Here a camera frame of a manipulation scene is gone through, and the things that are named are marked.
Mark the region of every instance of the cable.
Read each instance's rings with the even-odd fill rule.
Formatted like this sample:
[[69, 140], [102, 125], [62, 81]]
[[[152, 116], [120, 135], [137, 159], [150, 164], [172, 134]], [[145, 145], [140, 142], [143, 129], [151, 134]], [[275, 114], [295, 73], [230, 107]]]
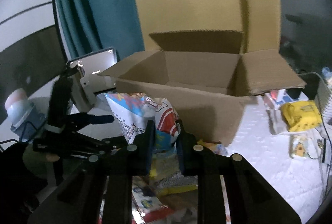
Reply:
[[[310, 72], [302, 73], [302, 74], [298, 74], [298, 75], [299, 75], [299, 76], [302, 76], [302, 75], [308, 75], [308, 74], [315, 74], [315, 75], [317, 75], [317, 76], [321, 79], [321, 81], [325, 84], [325, 81], [323, 80], [323, 78], [322, 78], [317, 72], [310, 71]], [[328, 173], [327, 173], [325, 195], [324, 195], [324, 198], [323, 198], [323, 201], [322, 201], [322, 203], [323, 203], [323, 202], [325, 201], [327, 195], [330, 193], [330, 191], [331, 191], [331, 189], [332, 189], [332, 187], [331, 187], [331, 188], [329, 189], [329, 191], [327, 191], [328, 183], [329, 183], [329, 177], [330, 177], [330, 172], [331, 172], [331, 165], [332, 165], [332, 142], [331, 142], [330, 136], [329, 136], [329, 134], [328, 134], [328, 131], [327, 131], [326, 127], [325, 127], [325, 123], [324, 123], [324, 119], [323, 119], [323, 115], [322, 115], [322, 111], [321, 111], [321, 105], [320, 105], [320, 99], [319, 99], [319, 95], [318, 95], [318, 93], [316, 94], [316, 96], [317, 96], [317, 100], [318, 100], [318, 106], [319, 106], [318, 109], [319, 109], [320, 117], [321, 117], [321, 119], [322, 119], [322, 124], [323, 124], [324, 130], [325, 130], [325, 132], [326, 132], [326, 135], [327, 135], [327, 137], [328, 137], [328, 139], [329, 139], [330, 146], [331, 146], [330, 165], [329, 165], [329, 169], [328, 169]]]

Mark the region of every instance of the dark panel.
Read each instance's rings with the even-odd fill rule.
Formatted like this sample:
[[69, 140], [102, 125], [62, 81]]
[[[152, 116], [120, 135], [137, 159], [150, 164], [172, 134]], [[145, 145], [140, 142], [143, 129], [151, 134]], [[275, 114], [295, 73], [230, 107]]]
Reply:
[[55, 26], [33, 33], [0, 53], [0, 123], [7, 112], [4, 103], [16, 89], [30, 96], [65, 70], [66, 59]]

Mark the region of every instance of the black strip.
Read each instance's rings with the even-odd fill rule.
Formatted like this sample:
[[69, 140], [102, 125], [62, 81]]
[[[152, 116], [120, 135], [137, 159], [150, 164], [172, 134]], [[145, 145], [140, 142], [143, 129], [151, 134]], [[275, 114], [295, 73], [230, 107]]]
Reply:
[[67, 57], [66, 51], [64, 50], [64, 44], [62, 42], [62, 37], [61, 37], [61, 33], [60, 33], [58, 16], [56, 15], [55, 0], [52, 0], [52, 7], [53, 7], [53, 16], [54, 16], [54, 22], [55, 22], [55, 29], [56, 29], [56, 34], [58, 35], [58, 39], [59, 39], [59, 43], [60, 43], [60, 48], [61, 48], [61, 51], [63, 53], [63, 57], [68, 62], [68, 57]]
[[9, 18], [3, 20], [2, 22], [0, 22], [0, 25], [4, 24], [5, 22], [7, 22], [7, 21], [9, 21], [9, 20], [11, 20], [11, 19], [13, 19], [13, 18], [15, 18], [15, 17], [17, 17], [17, 16], [23, 14], [23, 13], [26, 13], [26, 12], [28, 12], [28, 11], [30, 11], [30, 10], [33, 10], [33, 9], [37, 9], [37, 8], [39, 8], [39, 7], [42, 7], [42, 6], [46, 6], [46, 5], [50, 4], [50, 3], [52, 3], [52, 1], [48, 1], [48, 2], [46, 2], [46, 3], [42, 3], [42, 4], [39, 4], [39, 5], [35, 5], [35, 6], [33, 6], [33, 7], [28, 8], [28, 9], [22, 10], [22, 11], [16, 13], [16, 14], [14, 14], [13, 16], [10, 16]]

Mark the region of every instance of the curtain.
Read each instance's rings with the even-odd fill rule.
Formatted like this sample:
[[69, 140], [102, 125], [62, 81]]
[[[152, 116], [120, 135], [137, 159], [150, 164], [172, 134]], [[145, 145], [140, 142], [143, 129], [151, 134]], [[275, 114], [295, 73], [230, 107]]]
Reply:
[[55, 0], [72, 58], [115, 47], [120, 58], [144, 50], [135, 0]]

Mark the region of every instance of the white quilted surface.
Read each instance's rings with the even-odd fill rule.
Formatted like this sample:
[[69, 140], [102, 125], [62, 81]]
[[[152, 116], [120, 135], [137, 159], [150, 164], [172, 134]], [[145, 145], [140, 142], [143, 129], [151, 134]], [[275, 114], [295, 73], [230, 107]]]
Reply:
[[270, 133], [263, 99], [253, 98], [229, 155], [239, 153], [278, 191], [306, 223], [320, 205], [323, 182], [318, 160], [289, 157], [289, 137]]

